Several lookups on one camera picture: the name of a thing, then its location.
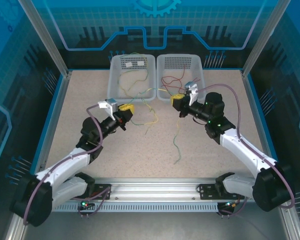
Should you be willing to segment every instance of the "enclosure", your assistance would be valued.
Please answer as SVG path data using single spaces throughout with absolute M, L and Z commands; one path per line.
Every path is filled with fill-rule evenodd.
M 145 71 L 135 77 L 130 62 Z M 140 88 L 112 92 L 128 80 Z M 292 167 L 295 207 L 263 212 L 251 200 L 229 220 L 202 209 L 218 201 L 202 201 L 198 185 L 252 175 L 202 126 L 179 120 L 169 93 L 188 81 L 235 90 L 242 134 Z M 213 91 L 236 123 L 232 93 Z M 82 171 L 114 186 L 110 200 L 89 219 L 67 201 L 24 226 L 9 210 L 21 177 L 68 155 L 86 108 L 109 97 L 135 105 L 133 123 Z M 300 0 L 0 0 L 0 239 L 66 238 L 300 240 Z

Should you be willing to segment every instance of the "speckled tabletop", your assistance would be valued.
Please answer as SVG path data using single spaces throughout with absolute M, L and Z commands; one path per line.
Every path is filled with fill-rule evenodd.
M 241 106 L 241 133 L 262 150 L 256 124 L 239 70 L 204 70 L 206 86 L 228 84 L 237 92 Z M 82 122 L 88 117 L 86 108 L 107 97 L 108 70 L 75 70 L 69 82 L 57 123 L 46 167 L 62 159 L 77 144 Z M 225 116 L 237 125 L 237 105 L 233 94 L 217 87 L 222 94 Z M 227 172 L 251 176 L 248 169 L 231 152 L 210 139 L 204 126 L 188 116 L 179 120 L 176 138 L 182 159 L 173 145 L 179 113 L 170 104 L 155 99 L 150 103 L 159 121 L 147 131 L 148 125 L 129 122 L 127 130 L 118 129 L 103 142 L 100 156 L 82 171 L 92 177 L 104 178 L 214 178 Z M 107 117 L 104 110 L 92 111 L 100 121 Z M 135 106 L 135 123 L 154 121 L 144 104 Z

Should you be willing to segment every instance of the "white label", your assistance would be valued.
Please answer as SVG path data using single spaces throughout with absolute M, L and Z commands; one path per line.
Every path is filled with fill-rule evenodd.
M 127 68 L 132 67 L 132 62 L 126 62 L 126 63 L 125 63 L 125 66 L 126 66 Z

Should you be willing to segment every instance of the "perforated basket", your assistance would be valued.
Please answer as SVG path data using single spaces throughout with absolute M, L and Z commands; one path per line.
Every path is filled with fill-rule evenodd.
M 107 98 L 124 104 L 156 98 L 156 59 L 148 54 L 116 55 L 111 60 Z
M 191 81 L 197 83 L 198 89 L 206 87 L 202 63 L 198 55 L 163 54 L 157 57 L 156 87 L 158 89 L 157 97 L 160 100 L 170 102 L 170 96 L 178 93 L 183 94 L 185 84 Z M 205 92 L 199 93 L 198 100 L 201 102 L 205 100 Z

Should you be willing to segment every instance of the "purple cable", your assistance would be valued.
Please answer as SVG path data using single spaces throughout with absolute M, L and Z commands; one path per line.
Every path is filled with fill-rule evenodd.
M 241 109 L 240 109 L 240 104 L 239 104 L 239 98 L 238 98 L 238 95 L 235 92 L 235 90 L 232 87 L 230 87 L 229 85 L 226 85 L 226 84 L 223 84 L 223 83 L 218 83 L 218 84 L 213 84 L 213 85 L 207 86 L 205 88 L 202 88 L 202 89 L 198 90 L 197 92 L 200 93 L 200 92 L 203 92 L 204 90 L 208 90 L 208 89 L 211 89 L 211 88 L 214 88 L 214 87 L 225 87 L 225 88 L 231 90 L 231 92 L 234 94 L 236 104 L 237 104 L 237 107 L 238 107 L 238 123 L 237 123 L 237 127 L 236 127 L 236 132 L 237 132 L 237 135 L 239 137 L 239 140 L 241 140 L 243 145 L 245 145 L 250 151 L 252 151 L 255 155 L 257 155 L 262 161 L 264 161 L 266 164 L 268 164 L 269 167 L 272 168 L 275 171 L 275 173 L 279 176 L 281 181 L 284 183 L 286 189 L 289 192 L 289 195 L 290 195 L 290 198 L 291 198 L 291 203 L 288 206 L 281 205 L 280 207 L 283 208 L 283 209 L 293 208 L 295 206 L 295 202 L 296 202 L 295 196 L 294 196 L 294 193 L 293 193 L 291 187 L 289 186 L 287 180 L 284 178 L 284 176 L 279 172 L 278 169 L 275 168 L 275 166 L 273 164 L 271 164 L 267 159 L 265 159 L 257 151 L 255 151 L 252 147 L 250 147 L 243 139 L 241 139 L 241 135 L 240 135 Z
M 88 198 L 85 198 L 85 199 L 84 199 L 84 200 L 87 200 L 87 201 L 91 201 L 91 200 L 96 199 L 97 197 L 101 196 L 102 194 L 104 194 L 104 193 L 106 192 L 106 194 L 104 195 L 104 197 L 103 197 L 103 199 L 102 199 L 100 205 L 96 208 L 96 210 L 94 210 L 94 212 L 92 212 L 92 213 L 90 213 L 90 214 L 86 214 L 87 217 L 88 217 L 88 216 L 95 215 L 95 214 L 100 210 L 102 204 L 104 204 L 104 201 L 105 201 L 106 198 L 107 198 L 107 195 L 108 195 L 109 191 L 110 191 L 110 187 L 107 187 L 105 190 L 103 190 L 103 191 L 100 192 L 99 194 L 97 194 L 97 195 L 95 195 L 95 196 L 89 198 L 89 200 L 87 200 Z M 79 208 L 78 208 L 78 213 L 81 215 L 81 217 L 84 216 L 84 215 L 81 213 L 81 211 L 79 210 Z
M 41 181 L 38 183 L 38 185 L 35 187 L 35 189 L 33 190 L 30 198 L 29 198 L 29 201 L 28 201 L 28 204 L 26 205 L 26 208 L 25 208 L 25 211 L 24 211 L 24 216 L 23 216 L 23 224 L 24 225 L 27 225 L 28 222 L 27 222 L 27 218 L 28 218 L 28 214 L 29 214 L 29 210 L 30 210 L 30 206 L 32 204 L 32 201 L 34 200 L 37 192 L 38 192 L 38 189 L 40 188 L 40 186 L 44 183 L 44 181 L 50 176 L 50 174 L 57 168 L 59 167 L 61 164 L 63 164 L 64 162 L 70 160 L 70 159 L 73 159 L 73 158 L 76 158 L 78 156 L 81 156 L 81 155 L 85 155 L 85 154 L 90 154 L 96 150 L 98 150 L 102 143 L 103 143 L 103 136 L 102 136 L 102 131 L 101 131 L 101 128 L 100 128 L 100 125 L 98 123 L 98 121 L 96 120 L 96 118 L 91 114 L 90 110 L 91 109 L 94 109 L 96 107 L 98 107 L 99 104 L 96 104 L 96 105 L 93 105 L 93 106 L 90 106 L 86 109 L 86 112 L 89 114 L 89 116 L 91 117 L 91 119 L 93 120 L 96 128 L 98 129 L 98 132 L 99 132 L 99 136 L 100 136 L 100 141 L 99 141 L 99 144 L 98 146 L 96 146 L 94 149 L 92 150 L 89 150 L 89 151 L 85 151 L 85 152 L 80 152 L 80 153 L 77 153 L 77 154 L 74 154 L 72 156 L 68 156 L 66 157 L 65 159 L 61 160 L 60 162 L 58 162 L 56 165 L 54 165 L 49 172 L 46 173 L 46 175 L 44 175 L 44 177 L 41 179 Z
M 233 216 L 233 214 L 232 214 L 232 212 L 230 212 L 230 211 L 227 211 L 227 210 L 221 210 L 221 212 L 224 212 L 224 213 L 226 213 L 226 214 L 229 214 L 229 217 L 230 216 Z M 243 216 L 240 216 L 240 215 L 236 215 L 238 218 L 241 218 L 242 220 L 244 220 L 244 221 L 247 221 L 248 223 L 250 223 L 262 236 L 264 236 L 264 238 L 265 239 L 269 239 L 270 240 L 270 238 L 269 237 L 267 237 L 267 235 L 265 235 L 252 221 L 250 221 L 249 219 L 247 219 L 247 218 L 245 218 L 245 217 L 243 217 Z

